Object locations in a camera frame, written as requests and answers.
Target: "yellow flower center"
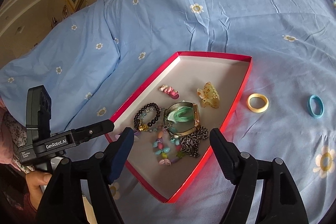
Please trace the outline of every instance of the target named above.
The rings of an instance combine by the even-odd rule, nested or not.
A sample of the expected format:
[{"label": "yellow flower center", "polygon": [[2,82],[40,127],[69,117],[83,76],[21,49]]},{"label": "yellow flower center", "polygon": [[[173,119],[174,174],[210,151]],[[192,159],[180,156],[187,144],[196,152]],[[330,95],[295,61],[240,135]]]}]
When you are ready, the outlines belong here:
[{"label": "yellow flower center", "polygon": [[332,163],[332,158],[331,158],[331,154],[329,152],[323,154],[321,160],[320,160],[320,168],[322,169],[322,171],[329,171],[330,167],[331,167],[331,163]]},{"label": "yellow flower center", "polygon": [[110,187],[110,190],[111,190],[111,194],[112,194],[112,196],[115,196],[116,193],[117,193],[117,189],[116,189],[114,186],[111,186],[111,187]]}]

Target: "black bead bracelet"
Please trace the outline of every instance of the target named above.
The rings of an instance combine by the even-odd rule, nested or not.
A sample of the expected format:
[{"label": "black bead bracelet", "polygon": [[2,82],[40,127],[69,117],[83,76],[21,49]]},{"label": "black bead bracelet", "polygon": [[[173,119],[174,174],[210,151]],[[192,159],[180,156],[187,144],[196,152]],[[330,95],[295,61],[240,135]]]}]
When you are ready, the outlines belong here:
[{"label": "black bead bracelet", "polygon": [[[140,119],[139,117],[149,107],[153,107],[156,110],[156,116],[149,123],[142,124],[142,119]],[[161,114],[160,108],[156,103],[149,103],[147,105],[144,105],[134,117],[134,128],[139,131],[148,130],[148,128],[150,128],[153,124],[155,124],[159,120],[160,114]]]}]

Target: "metal screw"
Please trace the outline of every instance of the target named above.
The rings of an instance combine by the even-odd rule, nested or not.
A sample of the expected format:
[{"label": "metal screw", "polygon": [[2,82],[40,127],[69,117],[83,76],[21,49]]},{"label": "metal screw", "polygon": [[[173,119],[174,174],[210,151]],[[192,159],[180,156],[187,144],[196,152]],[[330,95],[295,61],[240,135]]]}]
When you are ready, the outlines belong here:
[{"label": "metal screw", "polygon": [[250,157],[250,154],[247,152],[241,152],[240,155],[245,159],[248,159]]},{"label": "metal screw", "polygon": [[277,163],[277,164],[279,164],[279,165],[281,165],[281,164],[283,164],[283,160],[282,159],[280,159],[280,158],[276,158],[275,159],[275,162]]},{"label": "metal screw", "polygon": [[68,164],[69,163],[69,159],[68,158],[64,158],[61,160],[61,164]]},{"label": "metal screw", "polygon": [[96,159],[101,159],[102,157],[104,157],[104,153],[103,152],[97,152],[97,153],[95,153],[94,157]]}]

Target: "human hand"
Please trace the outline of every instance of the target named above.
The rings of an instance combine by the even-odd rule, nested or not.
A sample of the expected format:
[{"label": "human hand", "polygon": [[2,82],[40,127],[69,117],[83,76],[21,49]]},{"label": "human hand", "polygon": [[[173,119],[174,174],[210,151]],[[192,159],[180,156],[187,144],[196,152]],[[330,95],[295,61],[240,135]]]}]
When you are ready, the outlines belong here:
[{"label": "human hand", "polygon": [[37,210],[41,198],[42,198],[42,190],[41,185],[47,185],[51,178],[51,174],[41,172],[41,171],[33,171],[26,174],[26,182],[28,185],[28,190],[30,193],[30,202],[31,205]]}]

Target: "metal chain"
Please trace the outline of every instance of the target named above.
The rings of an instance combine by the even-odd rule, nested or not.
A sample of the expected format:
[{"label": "metal chain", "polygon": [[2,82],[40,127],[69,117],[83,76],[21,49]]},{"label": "metal chain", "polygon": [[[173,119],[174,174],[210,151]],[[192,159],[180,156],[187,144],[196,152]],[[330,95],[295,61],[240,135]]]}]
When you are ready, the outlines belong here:
[{"label": "metal chain", "polygon": [[201,126],[198,130],[190,135],[186,135],[181,137],[181,151],[188,154],[192,157],[199,157],[198,153],[198,145],[201,140],[205,140],[208,138],[208,129]]}]

